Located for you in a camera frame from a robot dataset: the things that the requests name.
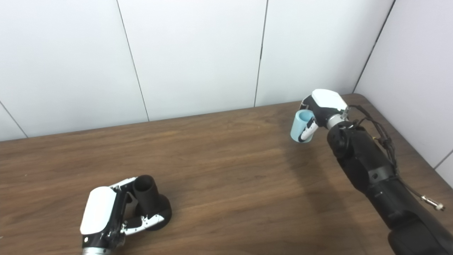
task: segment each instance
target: cable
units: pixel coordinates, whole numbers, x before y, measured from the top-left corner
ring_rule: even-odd
[[[389,136],[389,134],[386,131],[386,129],[382,126],[382,124],[380,124],[379,122],[374,120],[373,117],[371,117],[371,115],[361,105],[349,105],[348,107],[355,108],[355,109],[359,110],[360,112],[362,112],[365,115],[365,117],[362,118],[360,121],[357,121],[357,120],[354,121],[353,122],[354,125],[351,128],[356,128],[356,127],[360,126],[360,124],[363,121],[365,121],[365,120],[370,121],[370,122],[373,123],[373,125],[375,126],[377,132],[381,136],[379,138],[373,137],[373,139],[377,140],[378,143],[386,150],[387,158],[390,160],[391,164],[393,165],[393,167],[395,169],[395,175],[399,176],[400,175],[400,171],[398,169],[398,165],[397,165],[397,162],[396,162],[395,146],[393,145],[392,139]],[[433,206],[435,210],[437,210],[437,211],[444,211],[445,210],[445,207],[443,206],[443,204],[438,203],[438,202],[426,197],[425,195],[422,195],[422,194],[418,193],[415,189],[413,189],[411,186],[409,186],[407,183],[405,183],[402,178],[399,178],[399,180],[401,181],[401,183],[412,194],[414,194],[415,196],[419,197],[425,203]]]

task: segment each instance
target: table surface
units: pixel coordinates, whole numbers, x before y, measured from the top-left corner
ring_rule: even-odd
[[[447,206],[429,210],[453,231],[451,188],[364,97],[343,98],[387,128],[401,175]],[[89,192],[149,174],[173,217],[159,231],[128,236],[116,254],[393,254],[388,229],[337,164],[327,130],[307,144],[291,140],[298,108],[284,103],[1,142],[1,252],[80,254]]]

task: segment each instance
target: wall seam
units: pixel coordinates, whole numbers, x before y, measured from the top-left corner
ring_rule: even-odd
[[[362,74],[365,71],[366,65],[368,65],[368,61],[370,60],[371,54],[373,54],[374,47],[376,47],[377,41],[379,40],[379,37],[381,36],[382,30],[384,29],[384,26],[387,23],[387,20],[388,20],[388,18],[390,16],[390,12],[392,12],[392,9],[393,9],[393,6],[395,5],[395,2],[396,2],[396,0],[393,0],[392,5],[390,6],[389,12],[387,13],[386,19],[384,20],[384,23],[382,24],[382,27],[381,27],[379,33],[377,34],[376,40],[374,41],[373,47],[371,48],[370,54],[368,55],[368,58],[365,61],[365,65],[363,66],[363,69],[360,72],[359,79],[357,79],[356,85],[354,86],[354,89],[352,90],[352,93],[354,93],[356,91],[356,88],[357,88],[357,85],[359,84],[360,78],[362,78]]]
[[[17,123],[16,119],[13,117],[13,115],[11,115],[11,113],[8,111],[8,109],[6,109],[5,105],[1,101],[0,101],[0,105],[3,107],[3,109],[5,109],[6,113],[8,113],[8,115],[11,117],[11,119],[14,121],[14,123],[16,123],[17,127],[22,131],[22,133],[24,133],[25,137],[28,138],[28,135],[24,132],[22,127],[19,125],[19,123]]]
[[[120,3],[118,2],[118,0],[116,0],[116,5],[118,6],[118,12],[120,13],[121,23],[123,24],[124,35],[126,36],[127,47],[129,48],[130,58],[132,59],[132,65],[134,66],[135,77],[137,78],[137,83],[138,83],[139,88],[140,88],[140,94],[142,96],[143,106],[145,107],[146,117],[147,117],[147,119],[149,121],[148,109],[146,108],[145,98],[143,96],[143,91],[141,89],[139,75],[137,74],[137,68],[135,67],[134,57],[132,56],[132,50],[130,49],[129,38],[127,37],[126,27],[124,26],[123,14],[121,13]]]
[[[453,149],[435,167],[433,167],[434,170],[436,170],[452,153]]]
[[[264,31],[266,29],[267,6],[268,5],[269,5],[269,0],[266,0],[266,11],[264,12],[264,24],[263,24],[263,37],[261,38],[260,62],[258,63],[258,74],[256,76],[255,100],[253,101],[253,107],[256,106],[256,95],[258,94],[258,81],[260,79],[261,58],[263,56]]]

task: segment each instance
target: metal connector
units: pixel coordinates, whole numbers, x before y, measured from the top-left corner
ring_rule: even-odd
[[[438,203],[438,202],[432,200],[432,199],[429,198],[429,197],[421,196],[420,199],[421,199],[422,201],[424,201],[425,203],[427,203],[428,205],[434,207],[434,209],[435,209],[436,211],[444,211],[444,210],[445,210],[445,207],[443,206],[442,203]]]
[[[349,107],[349,106],[346,107],[346,109],[344,109],[343,114],[341,115],[341,119],[342,119],[342,120],[347,120],[347,116],[348,116],[348,114],[349,114],[349,110],[350,110],[350,109],[351,109],[351,107]]]

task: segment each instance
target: cup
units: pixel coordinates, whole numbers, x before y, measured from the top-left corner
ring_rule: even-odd
[[[294,141],[299,142],[300,134],[306,128],[307,123],[310,121],[310,119],[312,117],[314,117],[314,114],[310,110],[298,110],[296,112],[296,116],[294,117],[293,127],[291,128],[291,138]],[[313,135],[309,136],[303,142],[311,141],[312,137],[313,137]]]

